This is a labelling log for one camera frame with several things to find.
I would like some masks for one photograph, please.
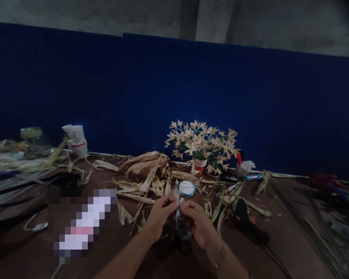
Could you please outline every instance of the vase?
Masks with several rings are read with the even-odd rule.
[[[194,168],[196,171],[199,171],[197,173],[197,176],[201,176],[202,175],[202,172],[204,170],[204,167],[206,166],[207,164],[207,160],[199,160],[199,159],[194,159]]]

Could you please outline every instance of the jar lid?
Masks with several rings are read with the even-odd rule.
[[[40,127],[27,127],[21,129],[21,138],[37,138],[44,134],[43,130]]]

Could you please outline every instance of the glue gun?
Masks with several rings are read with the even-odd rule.
[[[236,224],[241,230],[246,233],[251,233],[253,236],[263,245],[267,245],[269,243],[269,234],[260,230],[248,217],[247,205],[243,199],[238,200],[237,205],[235,207],[233,222]]]

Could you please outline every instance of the right hand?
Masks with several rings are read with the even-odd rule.
[[[188,200],[180,207],[181,213],[194,221],[194,225],[191,228],[198,245],[205,250],[208,258],[211,262],[216,262],[215,255],[219,255],[224,246],[224,241],[217,234],[211,220],[203,210],[203,208]]]

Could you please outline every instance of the blue wall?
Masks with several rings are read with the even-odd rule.
[[[81,124],[96,152],[120,128],[121,37],[0,23],[0,139],[40,126],[57,146]]]
[[[138,155],[178,118],[233,128],[257,169],[349,179],[349,58],[0,24],[0,138],[82,124],[90,150]]]

